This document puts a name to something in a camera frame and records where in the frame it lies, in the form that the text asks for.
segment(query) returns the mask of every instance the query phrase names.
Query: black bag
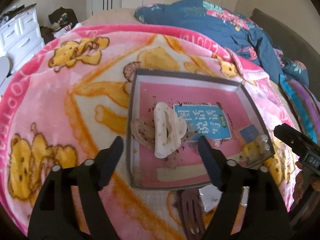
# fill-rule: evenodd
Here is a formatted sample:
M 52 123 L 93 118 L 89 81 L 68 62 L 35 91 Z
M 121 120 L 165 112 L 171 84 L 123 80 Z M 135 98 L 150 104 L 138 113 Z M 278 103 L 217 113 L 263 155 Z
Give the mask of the black bag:
M 60 7 L 59 9 L 55 10 L 52 14 L 49 15 L 49 20 L 51 24 L 58 23 L 61 28 L 65 25 L 71 25 L 71 28 L 76 26 L 78 23 L 77 17 L 73 9 L 65 9 Z

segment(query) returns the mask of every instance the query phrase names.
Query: beige bedsheet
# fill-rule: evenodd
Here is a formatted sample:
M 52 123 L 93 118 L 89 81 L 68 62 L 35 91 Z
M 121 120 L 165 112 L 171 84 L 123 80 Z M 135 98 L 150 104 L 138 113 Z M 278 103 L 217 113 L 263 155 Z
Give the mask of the beige bedsheet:
M 101 25 L 101 24 L 141 24 L 133 15 L 135 9 L 128 8 L 118 8 L 108 11 L 102 11 L 95 14 L 89 19 L 82 22 L 83 25 Z M 279 88 L 275 83 L 271 81 L 271 86 L 275 93 L 279 96 L 282 104 L 287 110 L 295 128 L 298 131 L 301 131 L 300 126 L 298 125 L 297 116 L 295 115 L 290 103 L 286 99 L 284 92 Z
M 135 9 L 118 8 L 91 16 L 82 22 L 83 25 L 101 25 L 101 24 L 142 24 L 133 15 Z

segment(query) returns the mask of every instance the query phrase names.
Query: drawer handle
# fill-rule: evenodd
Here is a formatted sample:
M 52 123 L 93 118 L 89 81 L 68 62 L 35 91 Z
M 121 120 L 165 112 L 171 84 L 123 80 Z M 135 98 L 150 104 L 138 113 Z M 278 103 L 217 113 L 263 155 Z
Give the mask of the drawer handle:
M 24 22 L 24 23 L 31 22 L 32 20 L 33 20 L 33 18 L 31 18 L 31 19 L 27 20 L 27 21 L 26 21 L 26 22 Z
M 26 45 L 29 41 L 30 41 L 30 38 L 28 38 L 25 43 L 21 44 L 21 45 L 19 46 L 19 48 L 21 48 L 21 47 L 23 47 L 24 45 Z
M 14 33 L 14 30 L 12 30 L 9 34 L 7 34 L 6 38 L 8 38 L 13 33 Z

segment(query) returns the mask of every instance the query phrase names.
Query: metal screw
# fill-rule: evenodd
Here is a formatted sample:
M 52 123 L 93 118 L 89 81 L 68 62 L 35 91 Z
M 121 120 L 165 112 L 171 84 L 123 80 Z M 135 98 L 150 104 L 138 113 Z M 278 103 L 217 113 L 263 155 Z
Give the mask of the metal screw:
M 232 167 L 237 166 L 237 162 L 234 161 L 234 160 L 228 160 L 228 161 L 227 161 L 227 164 L 228 164 L 229 166 L 232 166 Z
M 94 164 L 94 159 L 88 159 L 84 162 L 85 166 L 91 166 L 92 164 Z
M 59 171 L 60 169 L 61 169 L 60 165 L 55 165 L 55 166 L 52 167 L 53 171 Z
M 268 169 L 265 166 L 260 167 L 260 171 L 262 172 L 268 172 Z

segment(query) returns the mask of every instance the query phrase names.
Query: white round object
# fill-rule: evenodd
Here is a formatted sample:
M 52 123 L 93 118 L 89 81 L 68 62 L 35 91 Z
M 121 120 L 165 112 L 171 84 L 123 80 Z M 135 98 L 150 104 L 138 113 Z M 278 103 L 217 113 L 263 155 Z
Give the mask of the white round object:
M 237 162 L 234 161 L 234 160 L 228 160 L 228 161 L 227 161 L 227 164 L 228 164 L 229 166 L 231 166 L 231 167 L 237 166 Z
M 94 164 L 94 159 L 88 159 L 84 161 L 85 166 L 91 166 L 92 164 Z
M 264 150 L 264 151 L 270 151 L 270 145 L 265 144 L 265 145 L 263 146 L 263 150 Z
M 60 165 L 55 165 L 55 166 L 52 167 L 52 170 L 53 171 L 59 171 L 59 170 L 61 170 L 61 166 Z
M 262 172 L 268 172 L 268 169 L 265 166 L 260 167 L 260 171 Z

